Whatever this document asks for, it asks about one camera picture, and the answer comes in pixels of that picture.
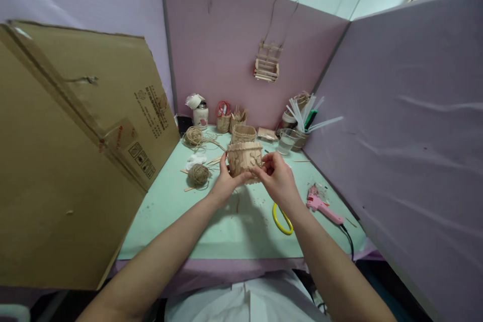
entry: white shirt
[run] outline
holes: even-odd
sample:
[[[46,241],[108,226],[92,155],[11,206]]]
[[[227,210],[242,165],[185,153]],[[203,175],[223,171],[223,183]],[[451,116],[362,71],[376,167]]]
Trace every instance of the white shirt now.
[[[169,298],[166,322],[329,321],[292,271]]]

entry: pink glue gun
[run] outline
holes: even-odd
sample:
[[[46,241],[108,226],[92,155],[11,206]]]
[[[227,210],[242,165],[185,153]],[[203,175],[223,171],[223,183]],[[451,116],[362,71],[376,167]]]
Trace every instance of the pink glue gun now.
[[[318,195],[318,188],[317,186],[312,186],[308,190],[307,195],[307,207],[312,209],[313,212],[316,210],[320,211],[324,214],[331,222],[335,225],[342,225],[344,223],[344,218],[335,214],[329,207],[323,203]]]

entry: left hand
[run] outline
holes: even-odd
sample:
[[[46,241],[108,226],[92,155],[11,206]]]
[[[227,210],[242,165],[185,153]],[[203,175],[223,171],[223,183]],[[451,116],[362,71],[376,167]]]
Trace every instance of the left hand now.
[[[233,191],[238,186],[242,185],[246,180],[251,179],[252,173],[246,171],[237,177],[231,177],[226,166],[226,152],[223,154],[220,160],[220,176],[215,181],[215,185],[208,194],[209,197],[213,197],[219,207],[223,206],[228,198],[233,194]]]

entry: tabletop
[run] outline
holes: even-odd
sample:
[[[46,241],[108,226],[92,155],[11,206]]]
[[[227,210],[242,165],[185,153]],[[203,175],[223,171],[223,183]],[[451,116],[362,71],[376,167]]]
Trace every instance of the tabletop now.
[[[226,148],[231,140],[229,133],[218,134],[214,126],[209,126],[208,131],[217,134],[217,141]],[[262,141],[258,138],[257,140],[262,143],[263,154],[275,151],[277,147],[276,141]],[[197,153],[205,155],[209,162],[221,156],[223,150],[209,143],[205,149]],[[132,259],[156,235],[211,190],[219,173],[218,168],[213,170],[213,176],[203,190],[184,191],[192,185],[189,184],[188,175],[181,170],[185,168],[192,154],[193,150],[184,146],[181,141],[176,146],[145,196],[118,260]],[[366,239],[364,230],[320,172],[311,162],[306,162],[307,157],[302,152],[291,152],[284,159],[293,170],[302,200],[307,199],[310,186],[316,184],[321,198],[330,204],[330,208],[356,225],[353,226],[348,221],[344,223],[354,243],[355,252],[361,250]],[[239,260],[302,257],[295,233],[285,235],[278,229],[272,217],[272,207],[273,201],[261,183],[238,187],[227,206],[214,215],[190,258]],[[341,229],[318,211],[314,216],[337,244],[349,254],[349,240]],[[278,208],[277,217],[281,224],[285,225]]]

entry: cardboard box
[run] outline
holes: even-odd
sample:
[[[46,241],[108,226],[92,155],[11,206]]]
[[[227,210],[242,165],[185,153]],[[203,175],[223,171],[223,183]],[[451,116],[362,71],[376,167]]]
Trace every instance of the cardboard box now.
[[[97,289],[179,141],[140,37],[0,28],[0,285]]]

